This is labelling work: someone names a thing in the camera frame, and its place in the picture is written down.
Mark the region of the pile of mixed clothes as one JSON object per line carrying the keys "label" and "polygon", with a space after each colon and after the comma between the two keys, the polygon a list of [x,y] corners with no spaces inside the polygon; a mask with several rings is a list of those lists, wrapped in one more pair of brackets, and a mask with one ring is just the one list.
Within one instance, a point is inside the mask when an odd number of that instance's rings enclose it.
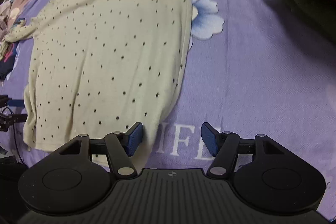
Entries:
{"label": "pile of mixed clothes", "polygon": [[1,4],[1,39],[11,29],[29,1],[31,0],[7,0]]}

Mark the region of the navy pink printed garment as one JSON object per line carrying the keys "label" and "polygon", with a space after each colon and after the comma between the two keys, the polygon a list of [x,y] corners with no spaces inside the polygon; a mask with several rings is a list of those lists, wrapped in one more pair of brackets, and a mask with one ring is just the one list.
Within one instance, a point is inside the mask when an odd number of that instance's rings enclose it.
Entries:
{"label": "navy pink printed garment", "polygon": [[1,39],[1,82],[14,69],[15,59],[17,58],[17,47],[19,42],[9,42],[7,40],[7,32]]}

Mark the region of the cream polka dot shirt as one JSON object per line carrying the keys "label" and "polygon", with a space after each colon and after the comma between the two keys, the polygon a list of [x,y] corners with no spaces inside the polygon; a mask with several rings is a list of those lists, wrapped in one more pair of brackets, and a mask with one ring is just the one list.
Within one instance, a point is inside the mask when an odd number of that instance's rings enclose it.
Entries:
{"label": "cream polka dot shirt", "polygon": [[34,40],[23,141],[52,152],[141,122],[131,160],[142,169],[179,97],[191,21],[191,0],[50,0],[3,38]]}

